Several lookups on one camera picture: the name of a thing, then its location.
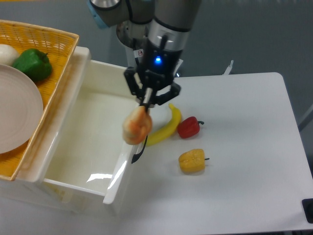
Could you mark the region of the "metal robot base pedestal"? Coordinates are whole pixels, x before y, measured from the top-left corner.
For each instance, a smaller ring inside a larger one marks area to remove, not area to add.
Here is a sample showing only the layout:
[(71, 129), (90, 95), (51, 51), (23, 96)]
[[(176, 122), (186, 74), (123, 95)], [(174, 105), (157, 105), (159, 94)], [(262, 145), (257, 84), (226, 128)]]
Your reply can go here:
[(149, 31), (149, 24), (136, 24), (125, 21), (116, 28), (116, 35), (124, 46), (128, 67), (137, 67), (144, 55), (144, 47)]

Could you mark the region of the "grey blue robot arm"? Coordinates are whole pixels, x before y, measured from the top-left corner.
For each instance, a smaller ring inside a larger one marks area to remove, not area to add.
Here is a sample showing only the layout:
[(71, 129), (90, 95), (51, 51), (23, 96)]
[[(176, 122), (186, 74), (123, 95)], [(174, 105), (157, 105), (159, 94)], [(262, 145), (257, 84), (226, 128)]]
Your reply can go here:
[(200, 0), (89, 0), (99, 25), (116, 26), (120, 42), (135, 56), (124, 76), (145, 110), (180, 93), (174, 76), (200, 8)]

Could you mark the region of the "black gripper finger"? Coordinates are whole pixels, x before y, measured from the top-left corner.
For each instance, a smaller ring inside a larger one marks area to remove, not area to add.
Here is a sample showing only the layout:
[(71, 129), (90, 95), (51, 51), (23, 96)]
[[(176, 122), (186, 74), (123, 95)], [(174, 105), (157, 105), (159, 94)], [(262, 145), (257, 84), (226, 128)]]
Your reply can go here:
[(140, 77), (137, 73), (134, 74), (135, 85), (135, 96), (137, 98), (137, 102), (140, 106), (146, 107), (145, 103), (145, 88), (140, 80)]
[(158, 105), (157, 102), (157, 89), (147, 88), (144, 96), (144, 106), (146, 114), (149, 113), (150, 108)]

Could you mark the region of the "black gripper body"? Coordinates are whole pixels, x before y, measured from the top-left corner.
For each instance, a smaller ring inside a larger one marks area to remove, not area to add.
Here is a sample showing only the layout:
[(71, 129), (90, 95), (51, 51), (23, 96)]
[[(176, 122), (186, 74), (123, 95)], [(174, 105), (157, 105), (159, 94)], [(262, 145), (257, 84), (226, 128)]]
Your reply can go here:
[(179, 61), (181, 51), (170, 51), (166, 46), (170, 44), (169, 37), (162, 36), (156, 46), (147, 41), (143, 59), (139, 65), (128, 67), (124, 76), (130, 92), (135, 96), (134, 74), (137, 73), (145, 88), (157, 89), (157, 102), (162, 105), (179, 95), (181, 87), (174, 82), (174, 70)]

